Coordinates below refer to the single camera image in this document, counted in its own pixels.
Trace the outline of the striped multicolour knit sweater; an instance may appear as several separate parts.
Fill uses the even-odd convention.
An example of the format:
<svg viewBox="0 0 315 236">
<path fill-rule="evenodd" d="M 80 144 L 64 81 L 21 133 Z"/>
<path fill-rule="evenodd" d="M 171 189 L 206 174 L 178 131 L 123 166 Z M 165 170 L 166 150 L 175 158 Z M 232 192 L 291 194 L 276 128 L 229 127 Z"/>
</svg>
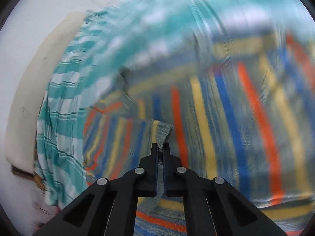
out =
<svg viewBox="0 0 315 236">
<path fill-rule="evenodd" d="M 275 32 L 194 41 L 119 72 L 89 108 L 86 184 L 136 168 L 151 145 L 199 176 L 225 178 L 288 235 L 314 214 L 314 42 Z"/>
</svg>

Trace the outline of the teal white plaid bedspread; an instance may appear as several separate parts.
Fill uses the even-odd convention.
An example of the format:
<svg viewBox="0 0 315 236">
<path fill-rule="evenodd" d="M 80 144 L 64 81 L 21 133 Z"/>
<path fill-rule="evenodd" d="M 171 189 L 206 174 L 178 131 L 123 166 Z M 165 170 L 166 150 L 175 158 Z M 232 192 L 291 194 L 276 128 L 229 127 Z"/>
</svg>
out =
<svg viewBox="0 0 315 236">
<path fill-rule="evenodd" d="M 46 204 L 64 208 L 85 190 L 85 112 L 121 68 L 149 65 L 184 38 L 270 23 L 303 40 L 314 20 L 301 0 L 124 0 L 90 12 L 47 85 L 37 120 L 35 175 Z"/>
</svg>

